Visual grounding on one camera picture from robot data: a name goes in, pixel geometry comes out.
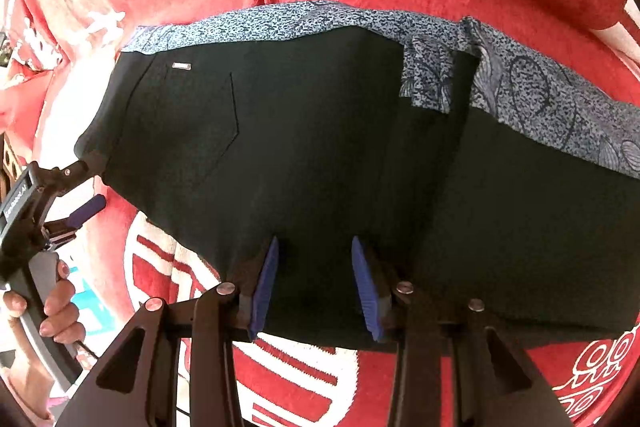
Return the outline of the person's left hand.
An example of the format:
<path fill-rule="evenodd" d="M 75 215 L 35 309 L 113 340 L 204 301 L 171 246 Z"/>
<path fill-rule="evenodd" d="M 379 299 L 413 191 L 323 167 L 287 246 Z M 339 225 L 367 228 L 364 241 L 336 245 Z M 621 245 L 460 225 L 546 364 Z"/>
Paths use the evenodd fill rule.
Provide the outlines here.
<path fill-rule="evenodd" d="M 72 298 L 76 293 L 73 283 L 67 280 L 70 269 L 64 261 L 58 262 L 58 281 L 43 305 L 46 319 L 39 326 L 39 334 L 43 338 L 51 338 L 61 345 L 82 343 L 86 338 L 85 326 L 79 322 L 79 310 Z M 27 351 L 30 342 L 26 336 L 20 317 L 27 309 L 24 297 L 6 291 L 2 295 L 2 313 L 8 318 L 9 328 L 17 343 L 18 349 Z"/>

